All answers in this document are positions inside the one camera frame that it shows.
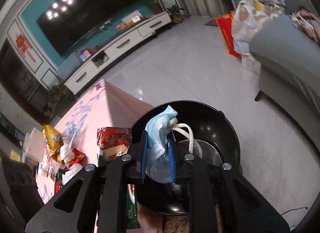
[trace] black cable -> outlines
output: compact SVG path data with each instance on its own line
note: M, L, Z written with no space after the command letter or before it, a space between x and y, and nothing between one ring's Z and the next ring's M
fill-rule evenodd
M291 209L291 210L286 211L285 213L282 213L281 216L283 216L284 214L286 214L286 213L288 213L290 211L297 211L297 210L301 210L301 209L306 209L307 210L308 207L301 207L301 208L298 208L298 209Z

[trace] gray tile floor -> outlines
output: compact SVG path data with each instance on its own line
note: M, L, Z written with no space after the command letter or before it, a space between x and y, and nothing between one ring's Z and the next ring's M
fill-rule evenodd
M279 213L310 207L320 190L320 160L298 131L266 98L254 101L258 76L226 52L208 18L188 18L160 34L102 78L153 106L197 100L222 110L241 146L244 176ZM306 210L284 218L297 225Z

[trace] tv stand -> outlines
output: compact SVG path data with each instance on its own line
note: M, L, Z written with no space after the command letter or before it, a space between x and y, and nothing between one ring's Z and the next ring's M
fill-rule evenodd
M132 49L140 42L156 33L156 30L171 23L171 18L167 12L156 14L135 26L129 28L121 35L104 45L99 51L92 55L80 68L65 82L74 94L84 88L95 76L102 72L107 66L116 59ZM107 61L97 66L94 63L96 57L104 54Z

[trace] metal bolt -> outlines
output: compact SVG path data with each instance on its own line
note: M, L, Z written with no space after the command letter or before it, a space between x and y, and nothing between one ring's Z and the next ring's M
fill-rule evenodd
M232 166L229 163L222 164L222 168L226 171L231 170Z
M123 155L121 157L121 159L122 159L122 161L125 161L125 162L130 161L131 160L131 155Z
M87 171L87 172L90 172L90 171L93 171L94 170L94 164L87 164L84 169Z
M195 158L195 156L194 156L193 154L186 154L186 155L184 156L184 158L185 158L187 161L192 161L192 160Z

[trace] red paper bag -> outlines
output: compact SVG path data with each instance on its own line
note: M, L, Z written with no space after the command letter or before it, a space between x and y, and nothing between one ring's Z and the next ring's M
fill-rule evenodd
M231 34L232 18L233 18L233 14L227 13L217 17L216 21L220 28L222 36L224 38L224 42L226 44L228 54L235 56L237 58L241 58L241 55L235 52L235 49L233 47L233 37Z

